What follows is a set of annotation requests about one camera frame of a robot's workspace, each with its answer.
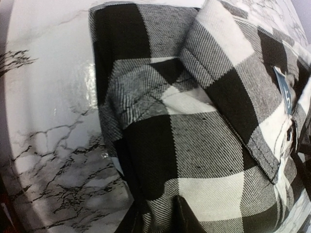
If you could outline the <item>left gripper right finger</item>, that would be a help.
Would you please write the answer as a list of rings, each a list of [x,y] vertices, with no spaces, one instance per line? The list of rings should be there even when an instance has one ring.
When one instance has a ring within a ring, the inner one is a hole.
[[[205,233],[186,200],[177,197],[177,229],[178,233]]]

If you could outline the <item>black white plaid shirt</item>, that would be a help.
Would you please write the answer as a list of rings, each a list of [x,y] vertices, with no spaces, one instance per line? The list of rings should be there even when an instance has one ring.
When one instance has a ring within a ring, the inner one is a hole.
[[[89,11],[108,155],[143,233],[177,233],[183,197],[206,233],[311,230],[311,54],[220,0]]]

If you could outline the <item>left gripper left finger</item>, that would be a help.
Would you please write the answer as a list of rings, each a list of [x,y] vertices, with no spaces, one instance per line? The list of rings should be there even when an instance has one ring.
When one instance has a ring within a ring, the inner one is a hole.
[[[143,233],[143,214],[146,213],[146,199],[144,196],[135,196],[132,205],[126,212],[115,233]]]

